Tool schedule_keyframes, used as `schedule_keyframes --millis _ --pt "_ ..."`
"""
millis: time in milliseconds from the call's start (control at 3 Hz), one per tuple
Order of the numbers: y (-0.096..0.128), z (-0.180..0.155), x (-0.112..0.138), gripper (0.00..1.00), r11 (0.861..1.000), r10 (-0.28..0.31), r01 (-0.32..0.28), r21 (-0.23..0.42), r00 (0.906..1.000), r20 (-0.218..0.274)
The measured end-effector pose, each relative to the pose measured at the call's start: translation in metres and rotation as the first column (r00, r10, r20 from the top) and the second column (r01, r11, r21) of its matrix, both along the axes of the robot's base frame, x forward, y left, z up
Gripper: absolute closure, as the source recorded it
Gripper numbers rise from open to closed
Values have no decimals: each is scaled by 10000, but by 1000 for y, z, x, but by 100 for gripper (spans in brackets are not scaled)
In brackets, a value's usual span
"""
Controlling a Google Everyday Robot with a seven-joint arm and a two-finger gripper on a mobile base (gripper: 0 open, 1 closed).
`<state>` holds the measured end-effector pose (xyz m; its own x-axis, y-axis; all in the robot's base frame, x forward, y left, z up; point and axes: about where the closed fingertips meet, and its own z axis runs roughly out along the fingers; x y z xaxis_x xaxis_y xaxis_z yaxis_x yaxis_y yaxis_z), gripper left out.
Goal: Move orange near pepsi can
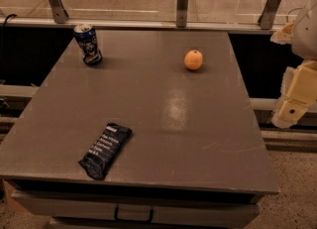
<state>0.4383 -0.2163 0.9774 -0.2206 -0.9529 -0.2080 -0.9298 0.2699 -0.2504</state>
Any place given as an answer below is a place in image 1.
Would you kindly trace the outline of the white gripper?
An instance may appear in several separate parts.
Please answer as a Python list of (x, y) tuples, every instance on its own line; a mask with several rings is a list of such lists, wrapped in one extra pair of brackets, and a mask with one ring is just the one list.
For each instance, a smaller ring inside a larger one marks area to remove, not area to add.
[(295, 125), (317, 100), (317, 0), (308, 0), (295, 22), (287, 23), (270, 40), (279, 45), (292, 41), (292, 51), (306, 59), (297, 68), (288, 66), (282, 78), (271, 122), (285, 129)]

